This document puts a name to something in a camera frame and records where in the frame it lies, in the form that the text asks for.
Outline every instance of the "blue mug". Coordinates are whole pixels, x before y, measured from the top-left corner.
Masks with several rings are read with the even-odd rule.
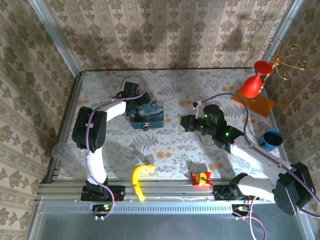
[[[271,152],[283,142],[282,135],[276,130],[267,130],[258,140],[258,145],[264,150]]]

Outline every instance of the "clear plastic cup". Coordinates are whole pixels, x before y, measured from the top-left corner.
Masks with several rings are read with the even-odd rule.
[[[55,145],[52,149],[52,156],[62,163],[71,162],[76,158],[72,146],[66,142],[60,142]]]

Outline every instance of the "gray surface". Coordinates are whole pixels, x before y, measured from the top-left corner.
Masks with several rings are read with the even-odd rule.
[[[254,207],[267,230],[268,240],[305,240],[297,216],[275,204]],[[263,239],[260,227],[254,230]],[[247,221],[230,214],[114,214],[95,221],[91,214],[45,214],[39,240],[249,240]]]

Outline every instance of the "gold wire decoration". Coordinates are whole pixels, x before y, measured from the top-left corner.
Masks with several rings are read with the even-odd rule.
[[[252,54],[258,54],[261,50],[265,52],[265,54],[269,55],[271,57],[271,60],[269,61],[271,63],[271,66],[272,66],[272,69],[275,68],[276,70],[276,73],[278,74],[278,76],[280,78],[282,78],[283,80],[289,80],[293,77],[293,74],[292,72],[290,71],[285,71],[283,75],[281,75],[279,73],[279,70],[278,70],[278,66],[279,65],[284,65],[284,66],[287,66],[287,67],[290,67],[290,68],[294,68],[294,69],[299,69],[299,70],[306,70],[307,68],[310,67],[310,64],[309,62],[305,61],[305,60],[300,60],[299,63],[298,63],[298,66],[292,66],[292,65],[289,65],[287,63],[285,63],[285,59],[287,58],[291,58],[295,55],[297,55],[298,53],[300,53],[302,51],[302,48],[300,45],[298,44],[295,44],[295,43],[292,43],[292,44],[289,44],[289,48],[291,50],[294,50],[296,52],[294,52],[293,54],[291,55],[288,55],[288,56],[281,56],[280,55],[280,52],[281,52],[281,47],[282,47],[282,41],[277,38],[277,37],[270,37],[268,42],[269,44],[273,45],[275,44],[277,41],[279,41],[279,47],[278,47],[278,51],[276,53],[275,56],[271,56],[265,49],[263,49],[262,46],[260,45],[254,45],[252,47],[250,47],[250,52]],[[264,85],[266,84],[266,81],[267,81],[267,78],[269,77],[270,74],[268,74],[265,78],[264,78],[264,81],[263,81],[263,84],[262,84],[262,87],[261,89],[264,87]]]

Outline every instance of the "orange block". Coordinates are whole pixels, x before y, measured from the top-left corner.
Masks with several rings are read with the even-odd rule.
[[[242,98],[242,100],[245,102],[249,110],[265,118],[269,116],[272,108],[276,103],[275,101],[269,98],[266,98],[260,94],[258,94],[258,96],[256,96],[255,98],[247,98],[242,95],[242,93],[240,92],[240,89],[235,94],[240,98]],[[240,102],[240,100],[237,97],[234,96],[232,100],[243,106],[242,102]]]

